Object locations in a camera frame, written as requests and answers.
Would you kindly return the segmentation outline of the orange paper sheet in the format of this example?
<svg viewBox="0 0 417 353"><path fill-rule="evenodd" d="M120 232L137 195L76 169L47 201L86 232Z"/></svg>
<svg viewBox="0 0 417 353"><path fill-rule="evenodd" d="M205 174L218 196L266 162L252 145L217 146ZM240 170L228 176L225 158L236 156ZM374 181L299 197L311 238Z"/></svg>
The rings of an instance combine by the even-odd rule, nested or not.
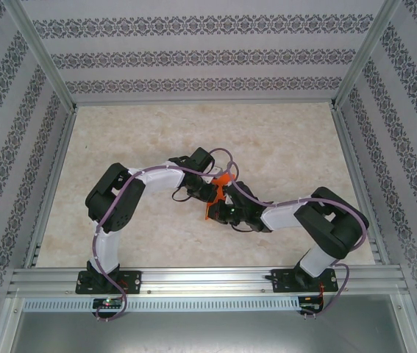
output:
<svg viewBox="0 0 417 353"><path fill-rule="evenodd" d="M224 193L224 187L227 186L231 182L230 176L228 173L223 173L219 177L214 177L210 184L215 187L215 198L211 202L207 202L206 212L205 212L205 219L209 218L209 209L212 205L217 203L218 201L226 200L226 196Z"/></svg>

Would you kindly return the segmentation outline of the grey metal sheet panel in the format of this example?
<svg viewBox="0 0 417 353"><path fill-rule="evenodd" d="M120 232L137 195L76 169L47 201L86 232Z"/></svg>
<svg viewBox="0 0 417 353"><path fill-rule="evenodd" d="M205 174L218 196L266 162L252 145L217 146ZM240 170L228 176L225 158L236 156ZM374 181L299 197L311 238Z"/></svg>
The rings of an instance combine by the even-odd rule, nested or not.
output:
<svg viewBox="0 0 417 353"><path fill-rule="evenodd" d="M384 319L303 319L295 313L25 313L12 353L405 353Z"/></svg>

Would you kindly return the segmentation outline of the aluminium mounting rail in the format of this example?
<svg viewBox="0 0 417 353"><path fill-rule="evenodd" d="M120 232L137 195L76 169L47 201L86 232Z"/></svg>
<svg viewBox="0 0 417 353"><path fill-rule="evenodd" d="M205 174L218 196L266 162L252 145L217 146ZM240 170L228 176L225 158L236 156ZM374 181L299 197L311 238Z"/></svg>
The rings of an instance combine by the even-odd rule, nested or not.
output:
<svg viewBox="0 0 417 353"><path fill-rule="evenodd" d="M264 278L268 267L142 268L140 296L208 297L273 296ZM71 297L79 268L16 269L7 289L9 297ZM408 293L398 265L353 265L343 295Z"/></svg>

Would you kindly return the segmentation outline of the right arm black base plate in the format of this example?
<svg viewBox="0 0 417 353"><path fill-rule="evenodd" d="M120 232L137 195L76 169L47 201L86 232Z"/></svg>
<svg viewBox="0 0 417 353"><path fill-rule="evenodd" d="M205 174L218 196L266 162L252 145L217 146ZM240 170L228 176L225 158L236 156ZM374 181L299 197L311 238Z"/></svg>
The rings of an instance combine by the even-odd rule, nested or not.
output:
<svg viewBox="0 0 417 353"><path fill-rule="evenodd" d="M272 284L275 293L306 293L319 292L320 286L327 293L338 291L335 271L327 268L319 277L311 277L301 269L278 268L272 269L265 277Z"/></svg>

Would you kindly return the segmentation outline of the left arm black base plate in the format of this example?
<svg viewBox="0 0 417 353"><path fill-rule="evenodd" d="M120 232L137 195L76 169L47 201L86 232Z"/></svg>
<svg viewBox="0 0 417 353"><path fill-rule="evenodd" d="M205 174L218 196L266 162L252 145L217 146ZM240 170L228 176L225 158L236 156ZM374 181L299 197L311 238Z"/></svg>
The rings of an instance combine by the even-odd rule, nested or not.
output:
<svg viewBox="0 0 417 353"><path fill-rule="evenodd" d="M76 294L139 294L142 283L140 271L118 271L110 274L112 284L103 274L80 271L76 281Z"/></svg>

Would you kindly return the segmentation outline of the aluminium table side rail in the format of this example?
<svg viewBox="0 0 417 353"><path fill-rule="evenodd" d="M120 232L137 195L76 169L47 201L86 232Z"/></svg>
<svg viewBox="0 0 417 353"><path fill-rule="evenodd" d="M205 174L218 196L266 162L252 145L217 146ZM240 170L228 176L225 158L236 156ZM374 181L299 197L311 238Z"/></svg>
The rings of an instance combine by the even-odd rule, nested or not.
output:
<svg viewBox="0 0 417 353"><path fill-rule="evenodd" d="M21 266L22 268L31 268L36 263L36 251L40 251L39 248L41 247L41 243L43 242L43 237L46 232L47 223L51 214L54 197L57 192L57 186L63 169L65 156L68 151L78 109L78 107L73 108L70 115L66 118L60 133L60 139L58 140L57 148L54 153L43 198L41 199L39 213L32 228L32 237L30 238L30 242L28 243L28 247L26 249L26 256Z"/></svg>
<svg viewBox="0 0 417 353"><path fill-rule="evenodd" d="M346 128L345 121L340 110L335 105L330 104L330 110L336 132L338 133L338 139L346 161L346 166L351 177L354 194L358 203L357 208L369 221L368 241L371 244L375 262L380 265L390 265L391 261L389 260L388 253L382 239L381 229L375 217L371 200L368 197L365 180L361 173L359 162L354 152L354 147Z"/></svg>

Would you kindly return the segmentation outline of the aluminium frame post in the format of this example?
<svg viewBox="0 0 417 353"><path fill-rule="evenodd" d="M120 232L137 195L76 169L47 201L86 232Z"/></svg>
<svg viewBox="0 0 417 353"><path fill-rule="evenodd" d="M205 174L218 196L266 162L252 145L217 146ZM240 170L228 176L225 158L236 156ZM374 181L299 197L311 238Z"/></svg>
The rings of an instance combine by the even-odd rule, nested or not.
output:
<svg viewBox="0 0 417 353"><path fill-rule="evenodd" d="M379 42L379 38L385 31L388 23L396 12L401 0L384 0L376 18L373 20L368 33L365 36L360 48L358 49L352 63L346 72L345 77L339 85L337 93L331 100L331 108L338 109L346 100L349 92L371 56L374 48Z"/></svg>
<svg viewBox="0 0 417 353"><path fill-rule="evenodd" d="M66 111L72 113L75 110L76 103L73 100L69 89L61 77L50 53L46 49L43 41L38 34L32 20L27 15L21 0L2 0L6 10L11 15L15 25L21 32L28 47L32 51L40 67L43 69L46 77L51 83L54 92L58 95Z"/></svg>

